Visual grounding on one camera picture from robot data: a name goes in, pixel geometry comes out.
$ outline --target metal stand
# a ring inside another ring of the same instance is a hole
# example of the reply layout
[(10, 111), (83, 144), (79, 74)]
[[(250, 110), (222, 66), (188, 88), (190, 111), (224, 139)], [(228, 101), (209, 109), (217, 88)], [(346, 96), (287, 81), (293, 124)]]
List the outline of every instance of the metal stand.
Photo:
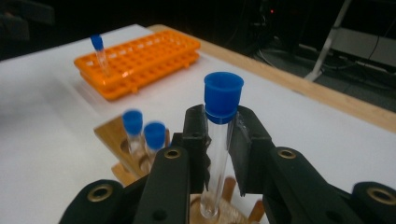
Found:
[(352, 0), (345, 0), (344, 4), (342, 5), (340, 12), (338, 13), (337, 19), (335, 19), (335, 23), (332, 26), (332, 29), (327, 36), (326, 42), (323, 45), (322, 51), (319, 54), (318, 60), (315, 63), (314, 69), (310, 72), (304, 79), (315, 81), (320, 75), (320, 68), (326, 59), (327, 54), (329, 53), (330, 48), (332, 47), (332, 42), (336, 38), (338, 28), (341, 25), (345, 15), (347, 14), (347, 9), (349, 8), (350, 3)]

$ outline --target capped test tube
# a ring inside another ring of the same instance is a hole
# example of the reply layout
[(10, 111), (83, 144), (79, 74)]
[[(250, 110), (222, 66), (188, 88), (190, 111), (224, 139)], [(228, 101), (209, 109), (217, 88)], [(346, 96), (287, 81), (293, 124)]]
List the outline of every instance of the capped test tube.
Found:
[(150, 166), (154, 163), (155, 154), (165, 145), (165, 125), (159, 121), (152, 121), (144, 128), (146, 138), (146, 152)]
[[(148, 173), (149, 165), (144, 138), (141, 134), (143, 127), (142, 112), (137, 109), (127, 110), (122, 114), (122, 122), (127, 134), (128, 149), (133, 162), (137, 164), (143, 173)], [(136, 179), (141, 177), (137, 172), (134, 172), (134, 175)]]
[(102, 37), (99, 35), (92, 35), (91, 42), (93, 44), (93, 47), (95, 48), (96, 58), (97, 58), (99, 65), (102, 69), (102, 72), (105, 74), (105, 76), (107, 76), (107, 77), (110, 76), (110, 72), (108, 69), (107, 57), (106, 57), (106, 53), (105, 53), (105, 48), (103, 46)]
[(201, 214), (214, 218), (224, 185), (233, 118), (237, 112), (244, 80), (232, 73), (217, 72), (205, 77), (205, 114), (210, 144), (204, 191), (201, 195)]

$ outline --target white table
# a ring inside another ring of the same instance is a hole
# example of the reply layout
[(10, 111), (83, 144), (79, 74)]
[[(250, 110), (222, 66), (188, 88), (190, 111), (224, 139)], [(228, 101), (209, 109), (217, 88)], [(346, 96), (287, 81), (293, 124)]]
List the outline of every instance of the white table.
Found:
[[(103, 34), (105, 46), (148, 35), (137, 26)], [(245, 80), (241, 105), (259, 117), (277, 146), (301, 151), (331, 184), (351, 191), (361, 181), (396, 189), (396, 133), (284, 89), (200, 52), (189, 69), (115, 102), (80, 77), (73, 60), (92, 52), (85, 39), (0, 62), (0, 223), (56, 223), (87, 184), (115, 179), (117, 160), (93, 128), (128, 108), (182, 132), (187, 108), (204, 100), (204, 77), (215, 71)], [(227, 173), (232, 173), (229, 162)], [(248, 215), (260, 196), (233, 204)]]

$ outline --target blue cap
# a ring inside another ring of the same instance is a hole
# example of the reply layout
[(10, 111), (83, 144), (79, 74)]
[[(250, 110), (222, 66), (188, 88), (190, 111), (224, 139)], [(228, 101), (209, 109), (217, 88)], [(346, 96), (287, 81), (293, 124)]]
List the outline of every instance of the blue cap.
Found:
[(99, 35), (91, 35), (91, 42), (95, 50), (102, 50), (103, 49), (103, 40), (102, 37)]
[(143, 115), (140, 110), (127, 110), (122, 115), (122, 122), (125, 131), (131, 135), (137, 135), (142, 132)]
[(216, 72), (205, 77), (205, 112), (216, 124), (233, 119), (241, 98), (244, 79), (233, 73)]
[(149, 148), (159, 150), (165, 143), (165, 125), (159, 121), (152, 121), (145, 126), (144, 134)]

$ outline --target orange test tube rack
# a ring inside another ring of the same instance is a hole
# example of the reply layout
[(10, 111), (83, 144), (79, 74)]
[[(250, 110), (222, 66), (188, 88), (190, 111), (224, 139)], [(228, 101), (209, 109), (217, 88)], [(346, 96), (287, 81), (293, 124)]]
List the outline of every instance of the orange test tube rack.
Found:
[(166, 30), (105, 49), (108, 73), (95, 52), (75, 59), (81, 76), (107, 100), (116, 100), (194, 63), (200, 42)]

